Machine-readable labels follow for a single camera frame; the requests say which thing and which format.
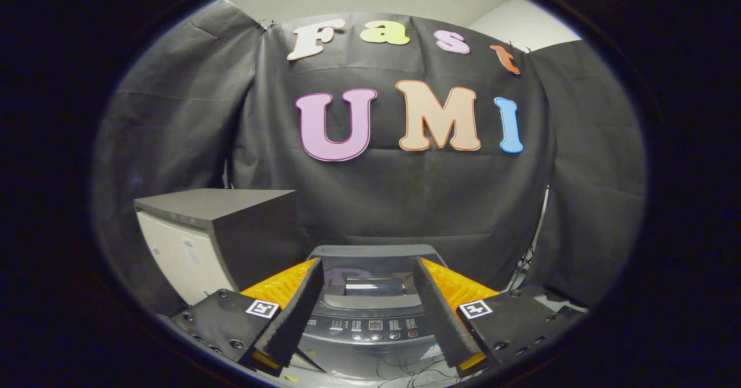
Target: black fabric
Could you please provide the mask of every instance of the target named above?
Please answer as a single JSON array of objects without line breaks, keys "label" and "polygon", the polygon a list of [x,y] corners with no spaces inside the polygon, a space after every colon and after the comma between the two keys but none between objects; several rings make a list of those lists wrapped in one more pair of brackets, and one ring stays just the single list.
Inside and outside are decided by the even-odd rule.
[{"label": "black fabric", "polygon": [[132,66],[94,147],[92,216],[122,282],[153,311],[182,301],[146,248],[133,199],[221,188],[262,29],[226,0],[177,24]]},{"label": "black fabric", "polygon": [[[338,18],[345,26],[322,53],[286,59],[297,27]],[[404,24],[410,42],[363,41],[371,20]],[[442,50],[436,30],[463,35],[471,53]],[[507,71],[490,45],[505,46],[521,74]],[[405,98],[395,87],[402,79],[426,82],[441,104],[454,87],[474,90],[481,149],[402,150]],[[341,141],[350,134],[342,93],[360,87],[377,92],[368,148],[341,163],[312,158],[302,147],[297,98],[330,93],[327,135]],[[495,97],[518,105],[522,153],[500,149]],[[370,13],[264,31],[218,0],[162,35],[121,82],[96,142],[93,219],[123,282],[146,306],[169,313],[178,297],[146,250],[132,200],[223,187],[228,159],[234,188],[298,190],[304,255],[328,244],[428,243],[453,270],[499,289],[534,234],[553,145],[532,63],[504,42],[439,21]]]},{"label": "black fabric", "polygon": [[534,51],[556,159],[526,282],[593,305],[625,266],[645,205],[645,144],[636,111],[587,42]]},{"label": "black fabric", "polygon": [[[322,53],[289,63],[297,27],[344,19]],[[404,24],[407,45],[364,42],[365,23]],[[435,30],[463,35],[471,53],[435,45]],[[234,142],[231,182],[235,188],[296,189],[303,244],[427,243],[451,269],[484,285],[507,285],[540,216],[553,158],[545,96],[526,55],[508,50],[521,74],[498,61],[489,36],[439,21],[388,14],[336,14],[278,24],[262,37],[254,85]],[[473,152],[431,146],[404,151],[405,99],[402,79],[429,84],[441,104],[456,86],[476,92],[476,132],[482,148]],[[343,163],[313,159],[302,148],[297,98],[330,93],[328,139],[350,134],[349,104],[342,93],[372,88],[370,144]],[[495,97],[514,100],[524,151],[500,149],[502,122]]]}]

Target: wire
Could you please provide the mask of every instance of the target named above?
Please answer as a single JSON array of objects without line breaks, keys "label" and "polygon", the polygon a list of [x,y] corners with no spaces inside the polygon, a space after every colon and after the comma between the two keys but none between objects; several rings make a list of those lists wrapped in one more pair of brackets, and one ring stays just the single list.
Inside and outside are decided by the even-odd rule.
[{"label": "wire", "polygon": [[411,377],[409,379],[409,382],[407,383],[407,388],[410,388],[410,386],[411,386],[411,388],[414,388],[414,380],[416,380],[416,377],[418,377],[419,375],[421,375],[422,372],[426,371],[427,369],[429,369],[434,364],[439,364],[440,362],[443,362],[444,360],[445,360],[444,358],[443,359],[440,359],[439,361],[435,361],[435,362],[429,364],[428,366],[424,367],[421,371],[419,371],[416,375],[414,375],[413,377]]}]

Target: yellow soft pad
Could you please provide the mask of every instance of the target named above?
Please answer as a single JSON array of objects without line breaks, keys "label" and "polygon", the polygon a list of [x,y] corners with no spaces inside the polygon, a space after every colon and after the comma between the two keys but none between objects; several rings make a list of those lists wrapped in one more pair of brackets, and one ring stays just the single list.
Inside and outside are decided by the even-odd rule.
[{"label": "yellow soft pad", "polygon": [[484,298],[498,295],[498,292],[491,290],[474,280],[468,279],[461,274],[450,271],[450,269],[440,266],[435,262],[422,258],[424,266],[427,267],[430,275],[435,280],[437,288],[440,288],[442,296],[445,297],[447,305],[453,312],[461,304],[471,303],[473,301],[483,300]]},{"label": "yellow soft pad", "polygon": [[306,277],[309,267],[317,259],[313,258],[296,266],[291,266],[289,269],[275,274],[263,282],[252,285],[250,288],[242,291],[241,294],[258,300],[280,304],[280,308],[285,309],[288,302],[294,297],[299,285],[301,285],[301,281]]}]

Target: pink letter u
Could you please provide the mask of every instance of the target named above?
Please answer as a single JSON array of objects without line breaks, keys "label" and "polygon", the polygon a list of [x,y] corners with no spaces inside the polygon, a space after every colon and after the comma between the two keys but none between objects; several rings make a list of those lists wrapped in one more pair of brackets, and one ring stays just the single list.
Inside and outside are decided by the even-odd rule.
[{"label": "pink letter u", "polygon": [[342,94],[350,103],[350,137],[344,142],[327,139],[326,108],[332,102],[328,93],[309,94],[296,100],[301,111],[301,142],[306,153],[320,161],[347,161],[363,153],[371,140],[371,101],[376,90],[355,88]]}]

